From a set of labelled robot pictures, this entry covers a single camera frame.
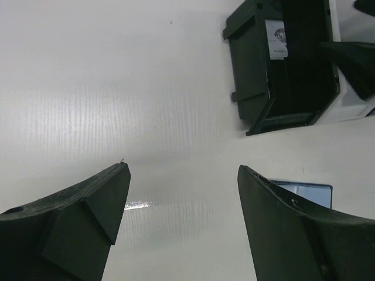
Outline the blue leather card holder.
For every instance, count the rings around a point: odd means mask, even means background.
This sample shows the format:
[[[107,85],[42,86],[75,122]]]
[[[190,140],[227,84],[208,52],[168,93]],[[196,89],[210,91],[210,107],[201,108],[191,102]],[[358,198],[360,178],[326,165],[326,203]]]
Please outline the blue leather card holder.
[[[332,209],[333,187],[331,185],[277,179],[271,179],[270,182],[280,186],[279,191],[275,191],[275,193],[284,202],[302,197],[315,204]]]

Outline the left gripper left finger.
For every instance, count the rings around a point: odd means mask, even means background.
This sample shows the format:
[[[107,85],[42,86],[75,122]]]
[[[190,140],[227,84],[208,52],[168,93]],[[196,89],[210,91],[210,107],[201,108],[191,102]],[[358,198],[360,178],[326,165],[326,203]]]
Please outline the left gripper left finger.
[[[101,280],[131,174],[116,163],[1,214],[2,280]]]

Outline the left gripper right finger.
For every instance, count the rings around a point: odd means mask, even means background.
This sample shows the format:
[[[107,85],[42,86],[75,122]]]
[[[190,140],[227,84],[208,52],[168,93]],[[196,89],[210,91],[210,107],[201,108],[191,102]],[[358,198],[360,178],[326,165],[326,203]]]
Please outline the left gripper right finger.
[[[373,280],[374,221],[309,201],[247,166],[238,191],[258,280]]]

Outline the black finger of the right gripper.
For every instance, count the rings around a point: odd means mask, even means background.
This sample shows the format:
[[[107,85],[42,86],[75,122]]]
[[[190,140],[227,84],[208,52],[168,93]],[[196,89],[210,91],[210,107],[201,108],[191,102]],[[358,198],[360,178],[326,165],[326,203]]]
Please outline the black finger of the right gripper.
[[[358,97],[374,97],[374,44],[367,42],[322,42],[321,53],[337,65]]]

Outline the black white card tray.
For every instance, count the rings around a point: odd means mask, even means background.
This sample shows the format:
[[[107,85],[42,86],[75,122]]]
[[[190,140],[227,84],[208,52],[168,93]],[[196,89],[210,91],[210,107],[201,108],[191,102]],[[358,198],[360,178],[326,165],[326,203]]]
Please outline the black white card tray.
[[[249,125],[247,135],[313,125],[351,86],[319,49],[322,42],[341,42],[335,10],[335,1],[245,1],[227,18],[231,99]],[[284,22],[283,60],[270,59],[267,19]]]

